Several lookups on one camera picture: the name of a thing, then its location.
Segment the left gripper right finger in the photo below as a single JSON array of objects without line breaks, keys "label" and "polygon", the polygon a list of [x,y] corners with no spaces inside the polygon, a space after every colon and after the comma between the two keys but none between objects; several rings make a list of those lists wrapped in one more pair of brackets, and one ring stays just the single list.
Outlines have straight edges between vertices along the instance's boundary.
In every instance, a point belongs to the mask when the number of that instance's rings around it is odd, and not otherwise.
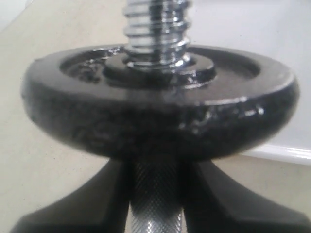
[{"label": "left gripper right finger", "polygon": [[211,161],[182,166],[189,233],[309,233],[311,222],[239,184]]}]

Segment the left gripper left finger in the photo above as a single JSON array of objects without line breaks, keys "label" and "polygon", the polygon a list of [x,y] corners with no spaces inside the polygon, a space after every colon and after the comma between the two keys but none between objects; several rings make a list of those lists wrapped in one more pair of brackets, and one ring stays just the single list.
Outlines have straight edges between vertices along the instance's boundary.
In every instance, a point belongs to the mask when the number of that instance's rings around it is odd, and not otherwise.
[{"label": "left gripper left finger", "polygon": [[110,160],[61,200],[23,216],[14,233],[122,233],[131,194],[131,166]]}]

